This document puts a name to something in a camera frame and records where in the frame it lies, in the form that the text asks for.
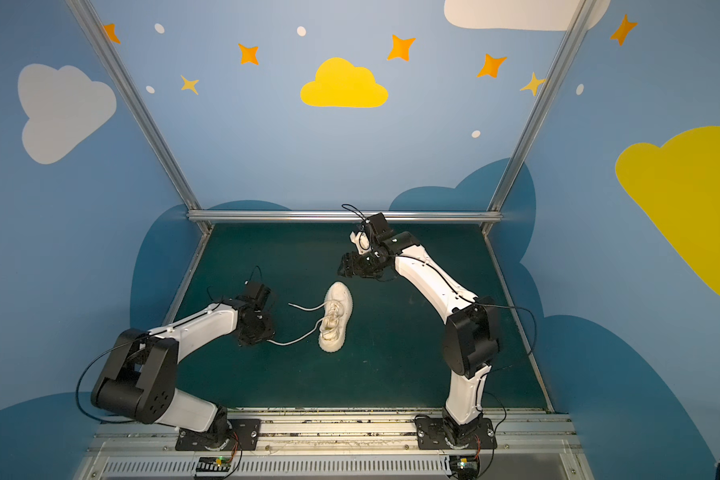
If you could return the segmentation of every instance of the white shoe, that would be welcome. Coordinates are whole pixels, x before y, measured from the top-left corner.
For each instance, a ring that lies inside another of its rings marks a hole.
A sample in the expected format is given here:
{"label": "white shoe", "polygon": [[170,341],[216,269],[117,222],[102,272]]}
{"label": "white shoe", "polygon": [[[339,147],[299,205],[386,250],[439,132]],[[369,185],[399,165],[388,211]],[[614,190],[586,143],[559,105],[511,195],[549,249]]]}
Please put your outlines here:
{"label": "white shoe", "polygon": [[326,315],[320,322],[320,348],[335,352],[344,345],[347,322],[352,314],[352,295],[344,283],[336,282],[326,293]]}

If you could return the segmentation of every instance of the yellow cloud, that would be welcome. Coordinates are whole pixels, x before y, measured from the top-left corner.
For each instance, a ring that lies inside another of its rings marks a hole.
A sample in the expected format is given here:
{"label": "yellow cloud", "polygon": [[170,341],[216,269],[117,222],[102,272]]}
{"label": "yellow cloud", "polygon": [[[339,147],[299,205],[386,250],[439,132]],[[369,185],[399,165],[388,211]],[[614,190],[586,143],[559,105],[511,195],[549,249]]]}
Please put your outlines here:
{"label": "yellow cloud", "polygon": [[388,96],[370,70],[344,58],[326,60],[317,69],[315,81],[302,87],[302,101],[313,107],[378,107]]}
{"label": "yellow cloud", "polygon": [[694,272],[720,295],[720,127],[661,148],[635,144],[616,162],[621,186]]}

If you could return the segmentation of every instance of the white shoelace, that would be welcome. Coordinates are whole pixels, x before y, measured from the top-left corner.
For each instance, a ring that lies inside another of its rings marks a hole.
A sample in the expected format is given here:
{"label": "white shoelace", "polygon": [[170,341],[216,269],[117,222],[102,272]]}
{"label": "white shoelace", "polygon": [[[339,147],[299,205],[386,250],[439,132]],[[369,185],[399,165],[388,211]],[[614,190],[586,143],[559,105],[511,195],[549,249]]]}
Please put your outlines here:
{"label": "white shoelace", "polygon": [[300,336],[296,340],[291,340],[290,342],[285,343],[276,342],[275,340],[268,340],[268,342],[278,346],[293,345],[294,343],[300,342],[313,334],[315,330],[317,330],[318,326],[320,327],[320,335],[324,340],[335,340],[338,337],[338,319],[344,311],[344,306],[338,300],[327,300],[326,302],[317,305],[315,308],[305,308],[295,303],[289,303],[289,305],[294,306],[295,308],[298,308],[300,310],[304,310],[305,312],[314,312],[315,310],[323,308],[326,305],[328,306],[328,308],[326,309],[326,316],[324,316],[323,318],[318,320],[317,323],[315,323],[315,328]]}

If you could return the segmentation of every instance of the workstation enclosure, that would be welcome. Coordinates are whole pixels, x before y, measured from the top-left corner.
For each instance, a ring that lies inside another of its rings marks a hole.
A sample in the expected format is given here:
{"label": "workstation enclosure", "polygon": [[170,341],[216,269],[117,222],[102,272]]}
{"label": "workstation enclosure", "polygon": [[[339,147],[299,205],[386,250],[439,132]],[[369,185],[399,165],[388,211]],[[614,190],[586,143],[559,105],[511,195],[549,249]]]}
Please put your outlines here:
{"label": "workstation enclosure", "polygon": [[179,365],[262,421],[233,475],[450,473],[413,422],[448,397],[442,321],[405,278],[337,275],[342,204],[528,309],[502,312],[482,478],[714,475],[720,2],[21,4],[0,2],[0,478],[227,475],[74,390],[121,331],[255,276],[280,342],[337,280],[354,308],[334,353],[220,338]]}

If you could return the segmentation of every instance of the white cloud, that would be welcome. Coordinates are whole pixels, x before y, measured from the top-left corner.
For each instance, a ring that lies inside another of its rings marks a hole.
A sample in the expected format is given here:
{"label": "white cloud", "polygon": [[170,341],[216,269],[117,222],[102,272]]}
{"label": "white cloud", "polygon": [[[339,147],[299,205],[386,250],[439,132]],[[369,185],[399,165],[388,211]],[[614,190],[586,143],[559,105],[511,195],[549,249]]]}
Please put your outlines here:
{"label": "white cloud", "polygon": [[[588,28],[597,24],[610,0],[597,0]],[[462,28],[567,30],[579,0],[445,0],[446,19]]]}
{"label": "white cloud", "polygon": [[30,64],[19,73],[19,100],[29,117],[21,141],[33,160],[61,160],[115,113],[115,93],[69,65]]}

